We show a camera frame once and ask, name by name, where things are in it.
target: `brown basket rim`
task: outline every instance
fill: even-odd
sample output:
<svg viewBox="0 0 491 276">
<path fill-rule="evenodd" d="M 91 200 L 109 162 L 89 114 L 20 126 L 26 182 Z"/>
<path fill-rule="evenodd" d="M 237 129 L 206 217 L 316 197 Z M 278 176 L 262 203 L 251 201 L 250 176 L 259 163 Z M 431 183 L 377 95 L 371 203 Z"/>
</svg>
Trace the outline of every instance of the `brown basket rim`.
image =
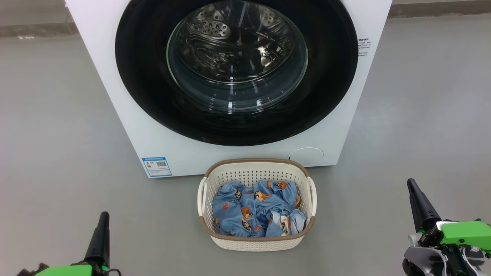
<svg viewBox="0 0 491 276">
<path fill-rule="evenodd" d="M 309 177 L 310 175 L 308 174 L 307 169 L 305 169 L 302 165 L 299 163 L 292 161 L 292 160 L 287 160 L 287 159 L 277 159 L 277 158 L 239 158 L 239 159 L 230 159 L 230 160 L 223 160 L 220 162 L 215 163 L 213 166 L 211 166 L 205 173 L 205 177 L 208 178 L 210 176 L 210 173 L 216 169 L 217 167 L 225 164 L 234 164 L 234 163 L 249 163 L 249 162 L 264 162 L 264 163 L 283 163 L 283 164 L 289 164 L 296 166 L 299 168 L 306 177 Z M 226 236 L 226 235 L 220 235 L 215 232 L 213 232 L 205 222 L 205 218 L 203 216 L 199 217 L 201 221 L 201 225 L 205 229 L 205 231 L 212 237 L 221 239 L 221 240 L 228 240 L 228 241 L 235 241 L 235 242 L 279 242 L 279 241 L 288 241 L 288 240 L 294 240 L 298 239 L 300 237 L 303 237 L 305 234 L 307 234 L 311 229 L 312 226 L 314 225 L 315 221 L 315 216 L 310 217 L 310 221 L 305 227 L 305 229 L 295 235 L 291 236 L 283 236 L 283 237 L 271 237 L 271 238 L 266 238 L 266 237 L 261 237 L 261 238 L 245 238 L 245 237 L 234 237 L 234 236 Z"/>
</svg>

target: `blue and white sticker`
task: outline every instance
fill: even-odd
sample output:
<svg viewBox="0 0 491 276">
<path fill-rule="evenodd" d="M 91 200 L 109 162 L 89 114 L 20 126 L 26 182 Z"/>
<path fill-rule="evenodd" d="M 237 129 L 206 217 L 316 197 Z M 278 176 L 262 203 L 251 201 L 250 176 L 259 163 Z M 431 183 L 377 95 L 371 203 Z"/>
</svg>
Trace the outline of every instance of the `blue and white sticker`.
<svg viewBox="0 0 491 276">
<path fill-rule="evenodd" d="M 150 177 L 171 176 L 169 164 L 165 157 L 149 157 L 142 158 L 143 164 L 148 171 Z"/>
</svg>

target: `green cover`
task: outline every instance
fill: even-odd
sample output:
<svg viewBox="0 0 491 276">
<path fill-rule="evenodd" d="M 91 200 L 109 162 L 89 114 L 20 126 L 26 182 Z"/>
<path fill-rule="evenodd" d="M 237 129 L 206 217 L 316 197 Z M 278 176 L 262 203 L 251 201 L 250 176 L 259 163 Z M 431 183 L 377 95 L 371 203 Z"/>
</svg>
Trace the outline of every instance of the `green cover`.
<svg viewBox="0 0 491 276">
<path fill-rule="evenodd" d="M 77 265 L 77 266 L 56 266 L 47 268 L 36 276 L 91 276 L 92 266 Z"/>
<path fill-rule="evenodd" d="M 485 251 L 491 249 L 491 226 L 482 221 L 447 223 L 441 226 L 441 231 L 443 239 L 440 244 L 470 245 Z"/>
</svg>

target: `black cable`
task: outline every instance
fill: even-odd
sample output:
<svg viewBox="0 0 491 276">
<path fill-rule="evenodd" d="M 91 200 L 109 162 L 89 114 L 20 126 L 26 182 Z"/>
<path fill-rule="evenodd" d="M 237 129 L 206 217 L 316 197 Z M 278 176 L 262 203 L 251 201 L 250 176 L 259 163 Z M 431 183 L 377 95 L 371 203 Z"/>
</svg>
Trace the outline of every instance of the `black cable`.
<svg viewBox="0 0 491 276">
<path fill-rule="evenodd" d="M 106 270 L 106 271 L 104 271 L 104 273 L 102 273 L 102 275 L 103 275 L 103 276 L 107 276 L 107 275 L 109 275 L 109 273 L 110 273 L 110 272 L 112 272 L 112 271 L 116 271 L 116 272 L 118 272 L 119 276 L 121 276 L 121 271 L 119 271 L 119 269 L 116 269 L 116 268 L 111 268 L 111 269 L 109 269 L 109 270 Z"/>
</svg>

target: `blue pajamas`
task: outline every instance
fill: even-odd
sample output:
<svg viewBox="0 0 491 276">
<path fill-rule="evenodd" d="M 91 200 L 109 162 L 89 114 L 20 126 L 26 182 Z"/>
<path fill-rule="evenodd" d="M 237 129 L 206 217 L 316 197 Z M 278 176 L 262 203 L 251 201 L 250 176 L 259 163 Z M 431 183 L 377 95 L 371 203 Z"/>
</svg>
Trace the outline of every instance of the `blue pajamas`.
<svg viewBox="0 0 491 276">
<path fill-rule="evenodd" d="M 294 182 L 259 181 L 253 188 L 238 181 L 223 185 L 213 199 L 214 231 L 238 237 L 279 237 L 301 232 L 305 214 Z"/>
</svg>

